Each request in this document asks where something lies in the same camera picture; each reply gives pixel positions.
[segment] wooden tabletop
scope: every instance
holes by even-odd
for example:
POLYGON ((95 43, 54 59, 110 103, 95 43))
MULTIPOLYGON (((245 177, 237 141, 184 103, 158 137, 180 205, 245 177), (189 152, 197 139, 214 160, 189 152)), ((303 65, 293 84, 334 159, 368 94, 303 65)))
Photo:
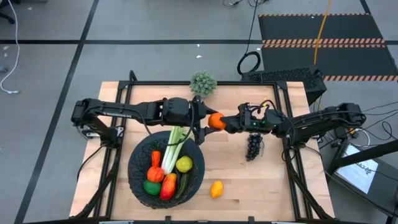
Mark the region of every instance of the wooden tabletop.
MULTIPOLYGON (((118 82, 103 82, 99 99, 115 101, 118 82)), ((302 83, 289 82, 288 91, 294 116, 309 113, 302 83)), ((130 104, 159 100, 163 97, 192 99, 188 86, 136 85, 132 88, 130 104)), ((275 102, 271 86, 218 86, 213 95, 204 99, 206 105, 226 116, 235 115, 238 105, 250 102, 258 105, 264 99, 275 102)), ((283 93, 280 100, 285 112, 283 93)), ((110 125, 110 117, 100 117, 110 125)), ((152 132, 170 130, 171 127, 150 127, 152 132)), ((118 181, 113 202, 113 220, 225 220, 244 221, 254 216, 256 221, 294 221, 293 206, 285 162, 281 159, 282 140, 268 134, 264 136, 264 154, 246 162, 248 133, 213 133, 200 146, 205 157, 205 177, 195 196, 188 202, 169 209, 153 210, 141 204, 131 192, 127 165, 135 146, 148 134, 144 126, 128 119, 119 166, 118 181), (217 199, 210 197, 210 187, 215 180, 224 183, 224 194, 217 199)), ((88 141, 84 159, 99 146, 98 138, 88 141)), ((308 146, 318 150, 315 140, 308 146)), ((87 204, 98 188, 104 152, 92 158, 81 171, 70 215, 76 215, 87 204)), ((308 149, 301 149, 303 167, 309 191, 325 211, 334 216, 328 186, 320 156, 308 149)), ((297 188, 302 217, 305 210, 302 194, 297 188)), ((100 214, 105 213, 108 191, 103 195, 100 214)))

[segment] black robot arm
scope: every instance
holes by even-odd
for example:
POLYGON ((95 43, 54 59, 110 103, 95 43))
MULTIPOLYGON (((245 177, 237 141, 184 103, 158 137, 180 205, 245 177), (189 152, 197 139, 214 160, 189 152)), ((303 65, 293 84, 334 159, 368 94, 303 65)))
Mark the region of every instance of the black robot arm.
MULTIPOLYGON (((251 106, 249 103, 239 105, 237 115, 221 118, 221 121, 226 124, 224 130, 230 134, 249 132, 272 133, 278 138, 287 136, 292 147, 302 147, 312 136, 339 126, 358 128, 366 120, 359 106, 353 103, 343 103, 294 118, 287 118, 280 111, 269 109, 269 106, 266 106, 264 115, 258 119, 253 113, 255 111, 260 113, 261 109, 263 106, 251 106)), ((107 127, 98 119, 99 115, 131 118, 146 126, 191 127, 195 135, 195 142, 201 144, 207 134, 220 131, 215 128, 200 127, 200 121, 206 115, 215 112, 217 111, 207 107, 201 101, 200 96, 195 96, 192 101, 183 98, 164 98, 137 105, 85 99, 76 102, 71 121, 75 126, 81 128, 87 126, 98 133, 102 145, 108 147, 119 144, 118 132, 116 128, 107 127)))

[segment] white paper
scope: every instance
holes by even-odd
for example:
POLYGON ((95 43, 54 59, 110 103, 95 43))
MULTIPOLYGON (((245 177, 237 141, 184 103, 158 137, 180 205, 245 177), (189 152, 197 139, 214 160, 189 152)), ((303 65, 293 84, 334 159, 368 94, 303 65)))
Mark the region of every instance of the white paper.
MULTIPOLYGON (((359 152, 359 150, 356 147, 349 145, 344 157, 357 152, 359 152)), ((336 174, 345 179, 352 186, 355 186, 367 194, 375 175, 375 172, 372 170, 377 170, 378 165, 379 164, 377 162, 374 162, 372 159, 370 159, 368 161, 363 161, 357 164, 339 168, 336 174)))

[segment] black bowl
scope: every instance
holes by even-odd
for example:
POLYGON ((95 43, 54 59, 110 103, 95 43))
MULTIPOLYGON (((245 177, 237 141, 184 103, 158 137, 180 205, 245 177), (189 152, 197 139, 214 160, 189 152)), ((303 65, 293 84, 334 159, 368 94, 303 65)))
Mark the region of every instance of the black bowl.
POLYGON ((174 196, 170 200, 161 200, 159 195, 149 195, 144 190, 144 181, 147 179, 147 172, 152 165, 152 151, 154 145, 158 145, 158 150, 162 153, 162 161, 166 151, 166 144, 169 140, 170 131, 154 133, 142 140, 132 152, 129 166, 128 177, 130 189, 136 198, 144 205, 155 208, 171 208, 190 200, 198 191, 205 175, 205 159, 200 148, 192 139, 185 141, 181 148, 178 158, 188 156, 192 159, 193 167, 188 171, 188 187, 184 194, 176 199, 174 196))

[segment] black grapes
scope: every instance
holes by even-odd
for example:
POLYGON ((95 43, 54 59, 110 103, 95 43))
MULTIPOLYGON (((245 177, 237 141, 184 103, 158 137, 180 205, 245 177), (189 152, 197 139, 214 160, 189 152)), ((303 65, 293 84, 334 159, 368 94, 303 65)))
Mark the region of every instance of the black grapes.
POLYGON ((252 161, 260 153, 260 143, 262 137, 260 134, 250 134, 248 138, 248 153, 246 154, 246 160, 252 161))

